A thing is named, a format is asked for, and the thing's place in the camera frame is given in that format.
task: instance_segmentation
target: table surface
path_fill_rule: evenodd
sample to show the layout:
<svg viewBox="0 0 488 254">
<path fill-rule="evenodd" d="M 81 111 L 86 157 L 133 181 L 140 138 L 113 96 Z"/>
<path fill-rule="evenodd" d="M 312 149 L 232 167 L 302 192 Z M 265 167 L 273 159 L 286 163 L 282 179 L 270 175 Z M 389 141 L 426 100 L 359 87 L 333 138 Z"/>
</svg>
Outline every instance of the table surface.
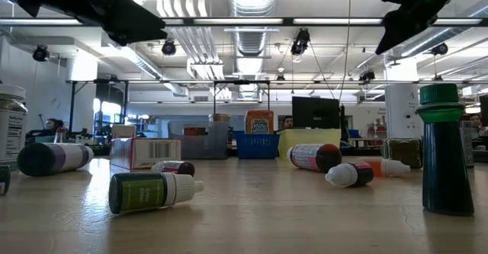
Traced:
<svg viewBox="0 0 488 254">
<path fill-rule="evenodd" d="M 111 175 L 13 174 L 0 197 L 0 253 L 486 253 L 488 165 L 469 170 L 474 217 L 422 209 L 422 171 L 335 188 L 324 175 L 274 160 L 194 162 L 206 191 L 192 201 L 112 215 Z"/>
</svg>

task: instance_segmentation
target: blue plastic crate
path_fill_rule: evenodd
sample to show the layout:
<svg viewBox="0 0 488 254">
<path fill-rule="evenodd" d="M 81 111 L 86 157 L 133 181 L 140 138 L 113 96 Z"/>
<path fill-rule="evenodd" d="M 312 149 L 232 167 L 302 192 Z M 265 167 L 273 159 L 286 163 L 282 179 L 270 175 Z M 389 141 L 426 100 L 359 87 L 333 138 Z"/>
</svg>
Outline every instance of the blue plastic crate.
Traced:
<svg viewBox="0 0 488 254">
<path fill-rule="evenodd" d="M 280 135 L 236 134 L 239 159 L 274 159 L 278 156 Z"/>
</svg>

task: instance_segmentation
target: white wall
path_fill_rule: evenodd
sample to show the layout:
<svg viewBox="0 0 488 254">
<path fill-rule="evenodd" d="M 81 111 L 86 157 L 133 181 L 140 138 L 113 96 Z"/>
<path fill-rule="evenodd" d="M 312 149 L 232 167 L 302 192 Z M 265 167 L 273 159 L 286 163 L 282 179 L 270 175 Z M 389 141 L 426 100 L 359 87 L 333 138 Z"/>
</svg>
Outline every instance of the white wall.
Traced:
<svg viewBox="0 0 488 254">
<path fill-rule="evenodd" d="M 53 117 L 63 120 L 67 126 L 71 85 L 66 83 L 66 68 L 51 62 L 38 63 L 32 59 L 31 53 L 13 47 L 6 39 L 0 39 L 0 42 L 0 79 L 5 84 L 26 89 L 27 131 L 43 128 L 39 114 L 43 115 L 44 121 Z M 94 97 L 94 85 L 87 85 L 76 95 L 73 130 L 82 127 L 92 130 Z M 77 117 L 77 112 L 91 112 L 91 115 L 85 114 L 90 119 Z"/>
<path fill-rule="evenodd" d="M 248 110 L 267 109 L 266 104 L 218 104 L 217 113 L 230 115 L 244 115 Z M 291 115 L 291 104 L 271 104 L 274 112 L 274 128 L 278 128 L 278 115 Z M 149 115 L 209 115 L 214 112 L 212 104 L 129 104 L 128 114 Z M 359 129 L 366 137 L 367 125 L 381 118 L 385 112 L 384 105 L 359 104 L 345 106 L 345 114 L 352 116 L 352 126 Z"/>
</svg>

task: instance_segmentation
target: dark green bottle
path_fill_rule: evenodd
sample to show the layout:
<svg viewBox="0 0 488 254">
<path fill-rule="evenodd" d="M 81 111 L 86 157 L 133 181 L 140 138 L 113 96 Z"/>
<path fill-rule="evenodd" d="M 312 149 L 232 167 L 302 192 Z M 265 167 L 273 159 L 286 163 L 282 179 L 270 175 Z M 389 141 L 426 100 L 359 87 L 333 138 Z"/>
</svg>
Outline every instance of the dark green bottle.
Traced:
<svg viewBox="0 0 488 254">
<path fill-rule="evenodd" d="M 458 216 L 474 213 L 470 184 L 463 160 L 459 103 L 455 84 L 420 89 L 417 110 L 424 121 L 424 178 L 422 204 L 427 211 Z"/>
</svg>

